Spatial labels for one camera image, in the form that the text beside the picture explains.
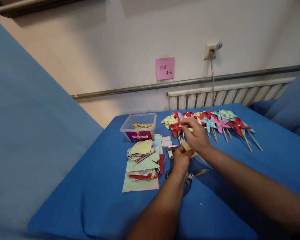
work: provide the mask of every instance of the metal pipe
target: metal pipe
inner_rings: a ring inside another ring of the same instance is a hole
[[[298,71],[300,71],[300,65],[219,75],[219,76],[215,76],[214,80],[215,81],[224,81],[224,80],[231,80],[231,79],[259,77],[259,76],[267,76],[267,75],[298,72]],[[82,93],[82,94],[72,95],[72,97],[77,100],[77,99],[83,99],[83,98],[101,97],[101,96],[107,96],[107,95],[139,92],[139,91],[146,91],[146,90],[152,90],[152,89],[178,87],[178,86],[192,85],[192,84],[198,84],[198,83],[204,83],[204,82],[210,82],[210,81],[211,81],[211,77],[203,77],[203,78],[180,80],[180,81],[174,81],[174,82],[156,83],[156,84],[143,85],[143,86],[137,86],[137,87],[112,89],[112,90],[106,90],[106,91],[100,91],[100,92]]]

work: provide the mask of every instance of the wall outlet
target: wall outlet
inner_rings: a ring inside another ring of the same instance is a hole
[[[205,51],[204,51],[204,58],[203,58],[203,60],[208,60],[208,59],[210,59],[209,52],[210,52],[211,50],[215,50],[213,58],[216,58],[217,51],[218,51],[221,47],[222,47],[222,43],[221,43],[221,42],[207,43],[207,44],[206,44]]]

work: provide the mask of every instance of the plastic container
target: plastic container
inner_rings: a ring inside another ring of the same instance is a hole
[[[144,113],[144,114],[134,114],[132,118],[135,123],[138,124],[153,124],[151,128],[133,128],[133,122],[128,116],[127,120],[124,122],[120,128],[120,132],[123,132],[130,142],[139,142],[147,139],[155,140],[156,134],[156,113]]]

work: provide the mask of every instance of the electrical cord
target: electrical cord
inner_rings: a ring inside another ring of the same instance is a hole
[[[212,65],[214,50],[210,50],[209,56],[210,56],[210,65],[211,65],[211,74],[212,74],[212,104],[213,106],[215,106],[216,103],[214,102],[214,73],[213,73],[213,65]]]

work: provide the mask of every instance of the hand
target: hand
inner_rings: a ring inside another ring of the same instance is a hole
[[[172,172],[184,178],[184,180],[188,177],[189,162],[192,160],[190,158],[193,153],[193,150],[186,151],[183,146],[174,151]]]
[[[184,118],[181,124],[183,125],[183,132],[191,149],[200,154],[211,147],[205,128],[196,119]]]

